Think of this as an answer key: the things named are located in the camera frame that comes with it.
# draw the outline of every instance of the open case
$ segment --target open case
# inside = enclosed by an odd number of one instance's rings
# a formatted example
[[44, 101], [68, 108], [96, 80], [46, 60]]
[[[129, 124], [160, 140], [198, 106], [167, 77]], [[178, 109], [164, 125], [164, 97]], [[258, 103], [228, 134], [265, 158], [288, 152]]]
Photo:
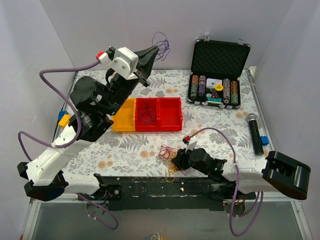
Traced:
[[238, 77], [242, 73], [250, 49], [249, 44], [241, 43], [240, 40], [238, 43], [213, 41], [209, 40], [208, 36], [205, 36], [205, 39], [197, 39], [192, 57], [187, 101], [196, 105], [240, 108]]

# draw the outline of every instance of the leaf pattern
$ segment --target leaf pattern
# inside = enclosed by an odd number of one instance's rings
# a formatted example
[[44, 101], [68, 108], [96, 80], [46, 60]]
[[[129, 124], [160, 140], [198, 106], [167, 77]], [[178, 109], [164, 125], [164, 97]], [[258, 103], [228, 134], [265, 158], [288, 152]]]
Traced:
[[[105, 70], [80, 71], [75, 82], [90, 76], [106, 84]], [[231, 141], [239, 162], [263, 160], [265, 156], [255, 156], [251, 134], [246, 122], [248, 113], [258, 113], [255, 97], [245, 71], [239, 77], [241, 107], [226, 109], [187, 103], [189, 70], [153, 70], [149, 78], [150, 87], [139, 84], [132, 92], [132, 98], [181, 98], [183, 128], [180, 132], [112, 132], [109, 128], [97, 142], [81, 151], [63, 168], [65, 172], [88, 175], [98, 173], [103, 176], [163, 177], [168, 171], [165, 163], [159, 158], [161, 145], [173, 148], [184, 148], [182, 138], [205, 127], [214, 127], [226, 134]], [[71, 108], [66, 110], [73, 114]], [[257, 124], [260, 134], [264, 124], [258, 116]], [[217, 132], [205, 130], [197, 135], [197, 148], [204, 148], [213, 158], [231, 160], [231, 150], [223, 137]], [[176, 177], [185, 177], [176, 172]], [[186, 170], [186, 177], [203, 177], [193, 168]]]

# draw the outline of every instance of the gray wall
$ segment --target gray wall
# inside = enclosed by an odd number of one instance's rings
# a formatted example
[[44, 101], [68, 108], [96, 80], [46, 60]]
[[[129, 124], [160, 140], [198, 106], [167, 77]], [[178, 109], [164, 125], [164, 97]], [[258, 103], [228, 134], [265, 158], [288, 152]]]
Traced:
[[[39, 0], [0, 1], [0, 239], [20, 239], [29, 198], [17, 165], [27, 162], [17, 134], [25, 130], [52, 141], [63, 101], [39, 78], [44, 68], [72, 67]], [[70, 89], [73, 74], [48, 78], [63, 92]], [[26, 140], [32, 157], [44, 148]]]
[[256, 66], [293, 0], [40, 0], [72, 63], [81, 66], [109, 46], [138, 51], [164, 32], [171, 52], [156, 69], [189, 69], [194, 42], [252, 45], [246, 66]]
[[314, 239], [320, 239], [319, 23], [319, 0], [295, 0], [254, 79], [275, 149], [311, 167], [302, 206]]

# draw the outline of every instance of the metal frame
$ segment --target metal frame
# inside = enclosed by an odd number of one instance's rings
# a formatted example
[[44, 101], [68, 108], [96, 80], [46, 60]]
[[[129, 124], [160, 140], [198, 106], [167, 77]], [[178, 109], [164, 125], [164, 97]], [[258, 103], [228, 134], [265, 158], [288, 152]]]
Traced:
[[[274, 150], [274, 145], [273, 145], [270, 133], [268, 131], [267, 124], [266, 124], [265, 118], [263, 116], [263, 112], [262, 112], [262, 109], [261, 109], [261, 106], [259, 104], [259, 100], [257, 97], [254, 79], [253, 79], [252, 74], [249, 71], [249, 69], [245, 69], [245, 72], [246, 72], [246, 75], [249, 79], [250, 87], [251, 87], [251, 89], [253, 91], [253, 95], [254, 95], [254, 100], [255, 100], [255, 103], [258, 107], [258, 111], [259, 111], [259, 114], [260, 114], [262, 122], [263, 122], [263, 129], [269, 139], [269, 144], [271, 146], [271, 149]], [[294, 211], [294, 215], [295, 215], [295, 218], [296, 218], [296, 221], [297, 221], [302, 238], [304, 240], [312, 240], [313, 239], [311, 232], [310, 232], [310, 229], [309, 229], [309, 226], [308, 226], [308, 223], [307, 223], [307, 220], [305, 218], [302, 206], [301, 206], [301, 202], [299, 200], [289, 198], [289, 197], [284, 196], [283, 194], [278, 193], [278, 192], [266, 192], [263, 197], [263, 201], [264, 202], [291, 202], [292, 209]], [[41, 204], [45, 204], [45, 203], [46, 202], [42, 202], [42, 201], [39, 201], [36, 199], [31, 199], [26, 222], [25, 222], [25, 225], [24, 225], [24, 228], [22, 231], [22, 235], [21, 235], [22, 240], [31, 240], [32, 239]], [[60, 197], [50, 201], [49, 203], [73, 203], [74, 204], [74, 203], [83, 203], [83, 202], [77, 200], [76, 194], [65, 193], [65, 194], [61, 195]]]

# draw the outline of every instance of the blue block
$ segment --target blue block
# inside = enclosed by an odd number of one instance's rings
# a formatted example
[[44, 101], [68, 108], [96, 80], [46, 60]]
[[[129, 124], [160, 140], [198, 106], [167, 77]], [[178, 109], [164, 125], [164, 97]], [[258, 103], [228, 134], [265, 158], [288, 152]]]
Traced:
[[59, 112], [58, 122], [60, 122], [60, 120], [62, 119], [62, 117], [63, 117], [65, 114], [68, 114], [68, 112], [67, 112], [67, 111], [60, 111], [60, 112]]
[[267, 136], [261, 136], [261, 141], [263, 146], [267, 146], [269, 144], [269, 140]]

